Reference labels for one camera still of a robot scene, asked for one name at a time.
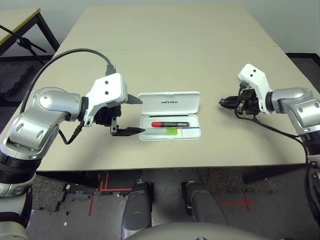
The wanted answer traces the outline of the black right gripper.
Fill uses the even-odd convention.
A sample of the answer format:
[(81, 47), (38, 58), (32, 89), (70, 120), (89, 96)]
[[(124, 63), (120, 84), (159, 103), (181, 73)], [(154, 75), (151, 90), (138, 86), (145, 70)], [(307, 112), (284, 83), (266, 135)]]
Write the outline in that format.
[(235, 115), (238, 118), (242, 118), (244, 114), (255, 117), (261, 112), (256, 91), (243, 86), (240, 86), (238, 96), (222, 98), (219, 104), (225, 109), (235, 110)]

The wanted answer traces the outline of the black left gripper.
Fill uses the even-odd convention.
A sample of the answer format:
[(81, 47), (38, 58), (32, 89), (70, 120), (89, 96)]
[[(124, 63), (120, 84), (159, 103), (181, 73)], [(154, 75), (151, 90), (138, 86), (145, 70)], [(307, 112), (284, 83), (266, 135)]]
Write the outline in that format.
[[(127, 95), (127, 104), (142, 105), (143, 101), (131, 94)], [(143, 133), (145, 129), (139, 127), (119, 128), (117, 125), (117, 117), (122, 115), (121, 106), (102, 107), (94, 116), (94, 123), (105, 127), (110, 127), (110, 134), (116, 137), (129, 137)]]

